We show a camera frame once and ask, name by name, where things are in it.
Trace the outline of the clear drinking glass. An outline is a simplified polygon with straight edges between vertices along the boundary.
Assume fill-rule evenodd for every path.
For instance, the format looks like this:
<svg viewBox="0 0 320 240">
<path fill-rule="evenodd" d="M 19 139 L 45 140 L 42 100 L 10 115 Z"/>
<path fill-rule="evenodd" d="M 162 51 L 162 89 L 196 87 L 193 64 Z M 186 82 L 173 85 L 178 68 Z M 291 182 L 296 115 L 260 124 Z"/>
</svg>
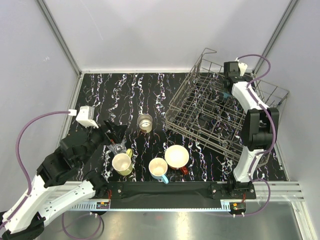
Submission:
<svg viewBox="0 0 320 240">
<path fill-rule="evenodd" d="M 122 143 L 115 143 L 108 146 L 109 150 L 114 154 L 126 153 L 126 147 Z"/>
</svg>

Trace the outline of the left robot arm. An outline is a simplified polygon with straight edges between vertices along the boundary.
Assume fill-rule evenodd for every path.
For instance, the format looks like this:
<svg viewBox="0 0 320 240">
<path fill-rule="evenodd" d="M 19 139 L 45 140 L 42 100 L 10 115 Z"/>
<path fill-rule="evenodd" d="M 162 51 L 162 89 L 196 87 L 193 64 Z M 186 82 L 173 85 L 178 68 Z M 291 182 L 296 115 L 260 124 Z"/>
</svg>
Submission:
<svg viewBox="0 0 320 240">
<path fill-rule="evenodd" d="M 77 203 L 107 195 L 108 183 L 95 170 L 83 177 L 81 184 L 55 200 L 50 196 L 77 175 L 101 146 L 122 143 L 127 125 L 110 120 L 103 125 L 83 127 L 60 140 L 58 148 L 49 154 L 36 170 L 31 186 L 8 211 L 1 212 L 0 223 L 5 229 L 3 240 L 34 240 L 59 215 Z"/>
</svg>

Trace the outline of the blue butterfly mug orange inside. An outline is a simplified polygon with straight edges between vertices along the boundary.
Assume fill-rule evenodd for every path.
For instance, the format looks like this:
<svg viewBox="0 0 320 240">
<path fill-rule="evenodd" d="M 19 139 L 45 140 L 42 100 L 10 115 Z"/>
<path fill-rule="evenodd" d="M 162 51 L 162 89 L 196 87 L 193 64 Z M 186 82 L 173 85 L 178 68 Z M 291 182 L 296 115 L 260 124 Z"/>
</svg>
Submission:
<svg viewBox="0 0 320 240">
<path fill-rule="evenodd" d="M 231 97 L 231 95 L 229 93 L 223 92 L 222 96 L 224 99 L 228 99 L 229 97 Z"/>
</svg>

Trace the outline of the yellow-green mug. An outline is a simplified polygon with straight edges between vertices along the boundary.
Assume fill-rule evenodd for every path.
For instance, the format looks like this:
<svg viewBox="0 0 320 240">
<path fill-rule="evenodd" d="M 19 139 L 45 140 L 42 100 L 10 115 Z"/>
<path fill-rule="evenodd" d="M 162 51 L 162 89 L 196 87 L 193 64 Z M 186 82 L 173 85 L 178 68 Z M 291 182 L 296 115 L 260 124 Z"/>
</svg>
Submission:
<svg viewBox="0 0 320 240">
<path fill-rule="evenodd" d="M 112 159 L 112 167 L 121 176 L 128 176 L 133 171 L 133 150 L 129 148 L 126 153 L 119 153 Z"/>
</svg>

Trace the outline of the beige cup with brown band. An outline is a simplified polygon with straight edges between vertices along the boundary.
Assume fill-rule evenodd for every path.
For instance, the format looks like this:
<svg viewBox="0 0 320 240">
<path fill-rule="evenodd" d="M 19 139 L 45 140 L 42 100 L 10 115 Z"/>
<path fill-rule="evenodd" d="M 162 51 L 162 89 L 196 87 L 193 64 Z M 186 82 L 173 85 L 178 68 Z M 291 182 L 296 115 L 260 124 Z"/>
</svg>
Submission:
<svg viewBox="0 0 320 240">
<path fill-rule="evenodd" d="M 153 128 L 153 118 L 149 114 L 140 114 L 137 124 L 142 133 L 150 133 Z"/>
</svg>

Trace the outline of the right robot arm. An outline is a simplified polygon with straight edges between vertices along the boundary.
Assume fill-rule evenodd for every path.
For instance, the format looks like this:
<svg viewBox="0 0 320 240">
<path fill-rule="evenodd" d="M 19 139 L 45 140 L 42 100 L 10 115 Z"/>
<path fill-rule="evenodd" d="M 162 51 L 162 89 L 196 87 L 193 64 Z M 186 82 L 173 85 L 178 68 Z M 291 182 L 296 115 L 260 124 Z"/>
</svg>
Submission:
<svg viewBox="0 0 320 240">
<path fill-rule="evenodd" d="M 280 113 L 269 107 L 245 78 L 247 65 L 235 61 L 223 64 L 224 88 L 238 100 L 245 111 L 240 138 L 243 149 L 237 166 L 227 180 L 226 192 L 233 199 L 242 198 L 253 188 L 252 177 L 263 155 L 269 153 L 277 140 Z"/>
</svg>

